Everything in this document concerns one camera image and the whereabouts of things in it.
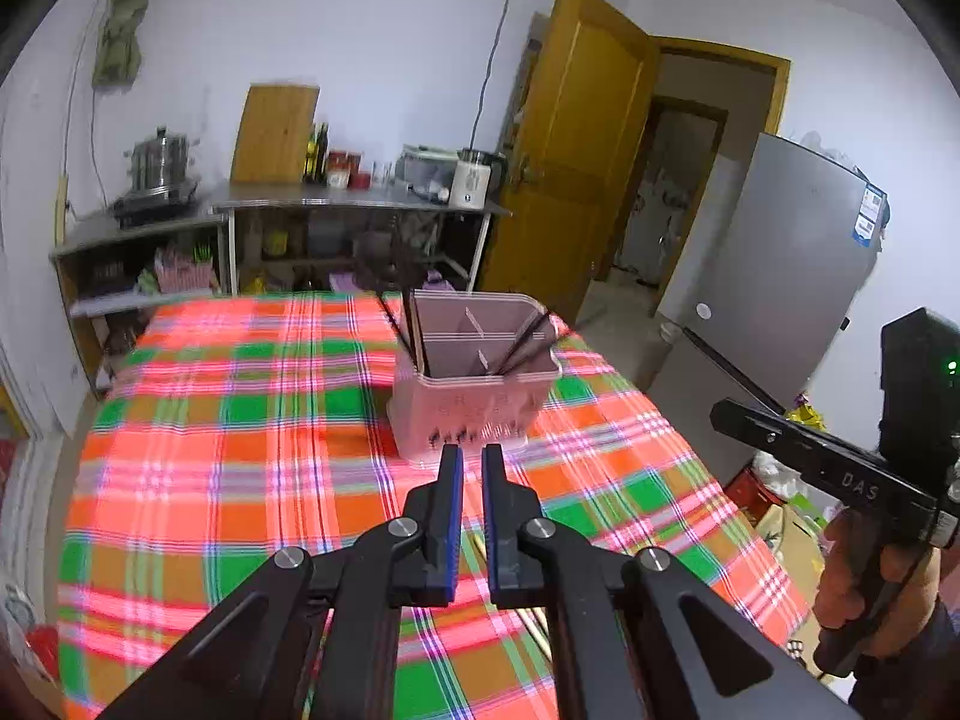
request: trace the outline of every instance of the box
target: box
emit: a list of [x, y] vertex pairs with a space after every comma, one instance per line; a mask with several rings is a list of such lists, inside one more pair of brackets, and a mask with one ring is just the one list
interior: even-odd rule
[[[397, 346], [387, 413], [400, 456], [432, 467], [445, 443], [467, 452], [488, 443], [523, 445], [526, 429], [560, 377], [560, 364], [551, 347], [507, 376], [491, 372], [544, 308], [526, 295], [501, 293], [418, 290], [413, 299], [431, 376], [416, 371], [403, 346]], [[404, 328], [402, 317], [397, 319]], [[556, 338], [556, 327], [544, 322], [511, 359], [518, 361]]]

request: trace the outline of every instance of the plaid tablecloth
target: plaid tablecloth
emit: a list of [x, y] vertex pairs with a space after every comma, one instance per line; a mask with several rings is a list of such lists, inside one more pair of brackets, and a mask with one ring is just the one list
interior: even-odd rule
[[[655, 542], [783, 642], [806, 606], [656, 408], [572, 338], [508, 474], [595, 543]], [[395, 450], [395, 340], [372, 298], [213, 300], [157, 313], [91, 431], [59, 589], [71, 718], [93, 717], [272, 552], [351, 543], [430, 481]], [[482, 530], [467, 457], [464, 531]], [[550, 718], [549, 664], [488, 604], [464, 535], [446, 610], [405, 610], [395, 716]]]

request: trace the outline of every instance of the refrigerator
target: refrigerator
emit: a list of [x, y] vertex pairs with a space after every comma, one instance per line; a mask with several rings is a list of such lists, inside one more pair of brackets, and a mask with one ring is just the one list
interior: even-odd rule
[[758, 138], [683, 335], [647, 391], [721, 485], [755, 450], [714, 432], [710, 409], [724, 397], [793, 408], [877, 259], [886, 202], [860, 173], [783, 138]]

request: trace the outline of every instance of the wooden cutting board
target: wooden cutting board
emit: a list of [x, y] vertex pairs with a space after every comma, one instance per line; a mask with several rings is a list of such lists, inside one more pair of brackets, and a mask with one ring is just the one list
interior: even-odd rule
[[233, 150], [230, 180], [301, 182], [318, 95], [320, 88], [316, 86], [251, 84]]

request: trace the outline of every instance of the chopsticks bundle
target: chopsticks bundle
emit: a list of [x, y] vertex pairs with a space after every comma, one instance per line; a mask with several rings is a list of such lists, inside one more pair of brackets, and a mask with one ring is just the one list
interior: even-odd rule
[[400, 330], [400, 324], [397, 322], [394, 312], [390, 310], [390, 306], [387, 305], [387, 301], [383, 299], [383, 293], [377, 292], [376, 300], [380, 304], [381, 311], [387, 314], [387, 321], [390, 322], [390, 327], [394, 330], [397, 341], [403, 346], [403, 350], [410, 355], [410, 360], [414, 364], [414, 370], [421, 372], [424, 376], [429, 376], [430, 362], [426, 357], [426, 344], [424, 343], [424, 333], [422, 333], [421, 324], [419, 323], [419, 313], [416, 312], [416, 300], [411, 290], [404, 290], [402, 295], [407, 336], [404, 336], [403, 331]]
[[[487, 545], [483, 540], [481, 533], [472, 533], [473, 545], [483, 556], [484, 562], [487, 562]], [[546, 614], [542, 608], [519, 608], [517, 614], [523, 622], [523, 627], [527, 629], [528, 634], [533, 637], [536, 646], [544, 657], [553, 662], [553, 653], [550, 651], [550, 632], [546, 625]]]
[[510, 347], [510, 352], [508, 352], [508, 354], [504, 357], [503, 361], [497, 367], [498, 375], [509, 376], [512, 372], [517, 370], [521, 365], [525, 365], [527, 362], [530, 362], [531, 360], [533, 360], [534, 357], [544, 353], [545, 351], [548, 351], [551, 347], [556, 346], [561, 341], [566, 341], [566, 339], [572, 336], [574, 333], [579, 333], [582, 330], [589, 327], [589, 325], [594, 324], [594, 322], [596, 322], [597, 319], [601, 319], [601, 317], [603, 317], [603, 315], [607, 313], [607, 309], [601, 309], [589, 319], [584, 319], [583, 322], [577, 322], [575, 325], [573, 325], [573, 327], [563, 331], [563, 333], [560, 333], [560, 335], [557, 336], [557, 338], [554, 338], [553, 341], [545, 341], [544, 343], [540, 343], [537, 346], [534, 346], [533, 349], [531, 349], [529, 352], [523, 355], [520, 358], [520, 360], [516, 360], [512, 364], [507, 365], [507, 362], [510, 362], [510, 357], [512, 357], [512, 355], [514, 355], [520, 349], [520, 346], [523, 346], [523, 343], [526, 343], [527, 338], [530, 338], [530, 336], [534, 334], [536, 327], [541, 326], [541, 324], [544, 323], [544, 319], [546, 319], [546, 317], [549, 317], [551, 313], [552, 312], [550, 311], [546, 311], [543, 314], [541, 314], [539, 319], [535, 319], [534, 322], [532, 322], [527, 327], [527, 329], [520, 334], [520, 337], [517, 339], [517, 341], [514, 341], [514, 344]]
[[507, 362], [510, 362], [510, 357], [517, 354], [517, 352], [520, 351], [520, 348], [530, 340], [531, 336], [533, 336], [536, 331], [544, 326], [544, 322], [546, 322], [547, 319], [550, 319], [551, 314], [553, 314], [553, 312], [550, 311], [550, 309], [547, 309], [532, 322], [527, 323], [527, 326], [523, 329], [523, 332], [520, 333], [520, 335], [517, 336], [517, 339], [510, 344], [510, 348], [503, 356], [503, 359], [500, 361], [499, 365], [493, 369], [494, 376], [503, 375], [503, 368], [505, 365], [507, 365]]

